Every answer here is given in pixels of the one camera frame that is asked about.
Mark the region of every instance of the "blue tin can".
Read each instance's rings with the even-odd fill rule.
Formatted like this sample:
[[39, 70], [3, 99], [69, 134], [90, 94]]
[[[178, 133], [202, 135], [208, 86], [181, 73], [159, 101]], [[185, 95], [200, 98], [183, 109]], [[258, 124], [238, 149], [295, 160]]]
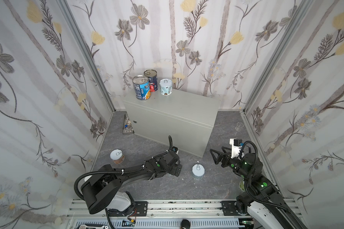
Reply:
[[157, 71], [154, 69], [148, 69], [144, 72], [144, 76], [149, 78], [150, 91], [155, 92], [158, 90]]
[[132, 80], [136, 98], [147, 100], [150, 97], [149, 79], [144, 75], [135, 76]]

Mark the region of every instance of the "white can lid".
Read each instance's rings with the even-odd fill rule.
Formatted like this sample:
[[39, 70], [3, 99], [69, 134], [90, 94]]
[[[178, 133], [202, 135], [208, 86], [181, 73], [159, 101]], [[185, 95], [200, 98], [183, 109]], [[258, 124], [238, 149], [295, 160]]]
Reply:
[[196, 164], [193, 166], [193, 174], [197, 177], [202, 177], [205, 173], [205, 169], [201, 164]]
[[172, 80], [169, 79], [163, 79], [159, 82], [161, 87], [168, 87], [170, 85], [172, 85]]
[[110, 158], [111, 158], [112, 160], [118, 160], [118, 159], [120, 159], [120, 157], [122, 157], [122, 156], [123, 156], [123, 152], [122, 152], [121, 150], [119, 150], [119, 149], [115, 149], [115, 150], [112, 151], [111, 154], [110, 154]]

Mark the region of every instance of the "black round knob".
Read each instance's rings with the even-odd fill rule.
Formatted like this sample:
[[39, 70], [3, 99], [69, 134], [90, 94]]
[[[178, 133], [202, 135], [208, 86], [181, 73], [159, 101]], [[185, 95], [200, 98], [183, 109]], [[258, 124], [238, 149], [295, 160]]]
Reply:
[[190, 221], [188, 221], [187, 219], [183, 219], [181, 221], [181, 226], [180, 226], [180, 229], [190, 229]]

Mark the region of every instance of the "clear glass cup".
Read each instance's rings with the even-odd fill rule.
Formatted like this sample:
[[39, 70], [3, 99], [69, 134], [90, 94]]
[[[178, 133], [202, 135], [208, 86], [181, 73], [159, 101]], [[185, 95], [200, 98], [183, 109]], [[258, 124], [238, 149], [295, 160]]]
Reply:
[[242, 131], [244, 125], [242, 122], [237, 122], [237, 125], [236, 125], [236, 131]]

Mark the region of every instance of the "gray marble tabletop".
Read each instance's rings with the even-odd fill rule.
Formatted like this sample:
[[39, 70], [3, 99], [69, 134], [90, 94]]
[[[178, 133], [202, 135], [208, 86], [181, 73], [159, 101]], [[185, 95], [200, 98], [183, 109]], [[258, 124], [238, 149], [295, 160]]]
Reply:
[[[165, 145], [134, 134], [123, 135], [121, 128], [124, 114], [124, 111], [115, 112], [96, 159], [94, 170], [98, 170], [105, 164], [111, 164], [114, 168], [136, 166], [168, 149]], [[243, 122], [239, 112], [219, 111], [203, 158], [179, 152], [183, 167], [178, 177], [166, 174], [151, 181], [140, 181], [123, 186], [119, 191], [129, 191], [135, 200], [235, 199], [242, 192], [239, 189], [242, 178], [235, 175], [228, 167], [222, 168], [220, 164], [215, 165], [209, 150], [211, 148], [220, 150], [222, 146], [230, 147], [230, 138], [250, 140], [245, 127], [239, 132], [235, 130], [237, 122]], [[124, 162], [119, 165], [114, 164], [110, 159], [110, 153], [114, 149], [122, 150], [125, 155]], [[200, 180], [193, 179], [191, 175], [195, 164], [201, 164], [205, 168], [205, 175]]]

